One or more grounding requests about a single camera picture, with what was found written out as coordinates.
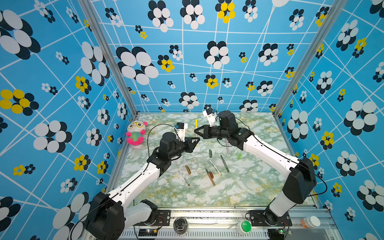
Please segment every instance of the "white bottle with green lid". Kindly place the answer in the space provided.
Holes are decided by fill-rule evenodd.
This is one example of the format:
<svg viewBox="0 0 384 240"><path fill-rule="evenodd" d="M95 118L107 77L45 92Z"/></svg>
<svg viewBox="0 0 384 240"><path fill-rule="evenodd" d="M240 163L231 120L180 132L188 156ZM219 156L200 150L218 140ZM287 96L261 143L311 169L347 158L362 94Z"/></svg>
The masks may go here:
<svg viewBox="0 0 384 240"><path fill-rule="evenodd" d="M247 234L251 231L252 225L248 221L239 222L236 225L236 230L239 234Z"/></svg>

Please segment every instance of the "yellow marker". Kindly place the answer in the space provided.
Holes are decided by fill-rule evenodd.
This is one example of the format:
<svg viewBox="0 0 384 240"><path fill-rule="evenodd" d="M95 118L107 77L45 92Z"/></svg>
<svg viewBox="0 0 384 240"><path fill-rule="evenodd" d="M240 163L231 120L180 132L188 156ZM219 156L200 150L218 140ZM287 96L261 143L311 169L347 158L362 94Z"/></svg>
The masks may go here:
<svg viewBox="0 0 384 240"><path fill-rule="evenodd" d="M195 125L196 125L196 128L197 128L197 119L195 120ZM195 128L195 129L196 129L196 128ZM197 134L196 134L196 137L198 137Z"/></svg>

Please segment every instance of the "plush toy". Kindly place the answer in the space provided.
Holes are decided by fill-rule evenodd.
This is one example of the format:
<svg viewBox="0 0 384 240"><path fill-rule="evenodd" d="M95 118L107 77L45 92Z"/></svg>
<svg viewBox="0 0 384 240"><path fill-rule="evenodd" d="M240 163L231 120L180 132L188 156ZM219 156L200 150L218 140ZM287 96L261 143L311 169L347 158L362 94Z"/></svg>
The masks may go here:
<svg viewBox="0 0 384 240"><path fill-rule="evenodd" d="M127 142L131 145L139 145L144 142L144 137L142 135L145 134L147 122L134 121L129 124L127 130Z"/></svg>

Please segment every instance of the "black mounting plate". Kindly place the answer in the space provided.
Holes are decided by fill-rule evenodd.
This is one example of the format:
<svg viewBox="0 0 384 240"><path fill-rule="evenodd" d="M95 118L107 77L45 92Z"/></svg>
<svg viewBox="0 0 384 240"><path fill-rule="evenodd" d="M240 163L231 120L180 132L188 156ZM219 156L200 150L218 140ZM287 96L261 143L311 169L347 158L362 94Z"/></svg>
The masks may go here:
<svg viewBox="0 0 384 240"><path fill-rule="evenodd" d="M264 216L263 216L264 210L250 210L248 212L250 216L247 215L247 218L252 219L252 217L254 217L252 220L250 220L253 227L270 227L265 221L261 221L261 219L264 219ZM286 212L282 216L281 222L279 222L275 227L283 227L284 226L283 220L285 221L285 224L287 226L288 225L292 226L292 221L290 221L289 213Z"/></svg>
<svg viewBox="0 0 384 240"><path fill-rule="evenodd" d="M161 218L158 218L158 216L160 216L164 219L163 226L169 226L170 210L157 210L155 222L149 227L156 227L157 228L158 226L161 225L161 222L159 223L159 219L161 219ZM148 225L146 225L144 222L139 222L139 223L135 224L135 226L148 226Z"/></svg>

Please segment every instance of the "green lid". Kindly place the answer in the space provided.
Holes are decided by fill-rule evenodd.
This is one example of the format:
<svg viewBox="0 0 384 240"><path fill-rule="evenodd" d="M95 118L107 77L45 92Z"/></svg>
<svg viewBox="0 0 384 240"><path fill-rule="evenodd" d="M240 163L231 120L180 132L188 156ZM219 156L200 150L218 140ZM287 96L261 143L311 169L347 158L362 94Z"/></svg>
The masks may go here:
<svg viewBox="0 0 384 240"><path fill-rule="evenodd" d="M250 222L248 221L244 221L241 223L241 228L243 229L243 231L245 232L250 232L251 231L251 228L252 228L252 225Z"/></svg>

